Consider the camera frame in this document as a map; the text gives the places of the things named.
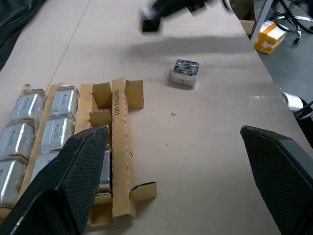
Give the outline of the brown cardboard divider tray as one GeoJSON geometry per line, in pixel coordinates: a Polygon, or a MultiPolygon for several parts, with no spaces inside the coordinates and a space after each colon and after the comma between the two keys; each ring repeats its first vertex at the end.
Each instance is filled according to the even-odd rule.
{"type": "Polygon", "coordinates": [[[136,203],[156,198],[156,182],[136,185],[129,111],[144,107],[143,82],[125,80],[82,84],[75,132],[109,125],[112,150],[112,194],[96,195],[87,224],[100,227],[126,216],[136,216],[136,203]]]}

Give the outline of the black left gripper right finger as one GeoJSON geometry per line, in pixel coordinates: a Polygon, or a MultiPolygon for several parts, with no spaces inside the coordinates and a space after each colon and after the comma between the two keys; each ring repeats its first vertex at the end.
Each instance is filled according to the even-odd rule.
{"type": "Polygon", "coordinates": [[[281,235],[313,235],[313,158],[293,139],[242,126],[255,184],[281,235]]]}

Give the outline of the grey metal post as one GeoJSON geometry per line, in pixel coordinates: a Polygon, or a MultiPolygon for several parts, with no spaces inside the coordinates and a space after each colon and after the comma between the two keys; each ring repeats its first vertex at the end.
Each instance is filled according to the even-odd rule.
{"type": "Polygon", "coordinates": [[[273,0],[253,0],[253,10],[255,14],[255,23],[250,35],[251,43],[256,42],[259,30],[271,11],[273,0]]]}

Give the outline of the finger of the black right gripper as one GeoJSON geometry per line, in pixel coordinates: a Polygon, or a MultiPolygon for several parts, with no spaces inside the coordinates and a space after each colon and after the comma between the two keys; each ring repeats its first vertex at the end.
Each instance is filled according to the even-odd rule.
{"type": "Polygon", "coordinates": [[[162,18],[162,10],[158,8],[146,8],[141,10],[141,26],[142,33],[158,33],[160,30],[162,18]]]}

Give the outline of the black office chair base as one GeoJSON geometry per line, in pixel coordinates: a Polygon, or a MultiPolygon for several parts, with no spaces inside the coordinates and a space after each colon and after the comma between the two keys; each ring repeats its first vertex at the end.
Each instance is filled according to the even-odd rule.
{"type": "Polygon", "coordinates": [[[271,8],[273,15],[270,21],[277,23],[278,27],[291,32],[286,26],[281,25],[283,21],[294,27],[297,34],[293,44],[298,45],[302,41],[302,32],[313,35],[313,0],[273,0],[271,8]],[[293,13],[293,9],[302,10],[306,16],[298,16],[293,13]]]}

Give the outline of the yellow and white taped box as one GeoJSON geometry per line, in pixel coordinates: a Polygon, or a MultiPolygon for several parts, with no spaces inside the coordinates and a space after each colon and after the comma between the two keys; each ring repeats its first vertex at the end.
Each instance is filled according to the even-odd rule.
{"type": "Polygon", "coordinates": [[[271,54],[286,37],[287,31],[279,28],[279,24],[273,21],[265,21],[258,33],[254,48],[258,52],[271,54]]]}

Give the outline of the brown cardboard box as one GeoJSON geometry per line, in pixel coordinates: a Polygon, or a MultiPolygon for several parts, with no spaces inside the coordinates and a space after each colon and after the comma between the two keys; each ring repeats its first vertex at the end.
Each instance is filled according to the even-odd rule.
{"type": "Polygon", "coordinates": [[[256,21],[255,20],[240,20],[240,23],[245,33],[247,34],[247,37],[250,38],[252,36],[256,21]]]}

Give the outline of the silver robot body part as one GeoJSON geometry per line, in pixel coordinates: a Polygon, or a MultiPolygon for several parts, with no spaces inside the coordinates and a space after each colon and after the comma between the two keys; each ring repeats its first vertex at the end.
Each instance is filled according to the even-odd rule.
{"type": "Polygon", "coordinates": [[[286,93],[286,92],[281,92],[281,95],[283,96],[286,104],[288,105],[289,109],[293,113],[295,113],[296,111],[299,111],[305,106],[302,99],[296,95],[286,93]]]}

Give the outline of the black fabric cover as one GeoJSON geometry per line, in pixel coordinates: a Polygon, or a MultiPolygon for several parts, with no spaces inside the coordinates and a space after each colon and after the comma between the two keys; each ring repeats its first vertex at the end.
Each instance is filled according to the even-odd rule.
{"type": "Polygon", "coordinates": [[[46,0],[0,0],[0,71],[6,64],[24,27],[46,0]]]}

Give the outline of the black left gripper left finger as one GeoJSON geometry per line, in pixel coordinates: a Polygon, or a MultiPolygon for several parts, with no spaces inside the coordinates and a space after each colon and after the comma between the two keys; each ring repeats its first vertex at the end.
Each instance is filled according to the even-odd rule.
{"type": "Polygon", "coordinates": [[[0,235],[82,235],[97,194],[108,126],[70,137],[32,180],[0,225],[0,235]]]}

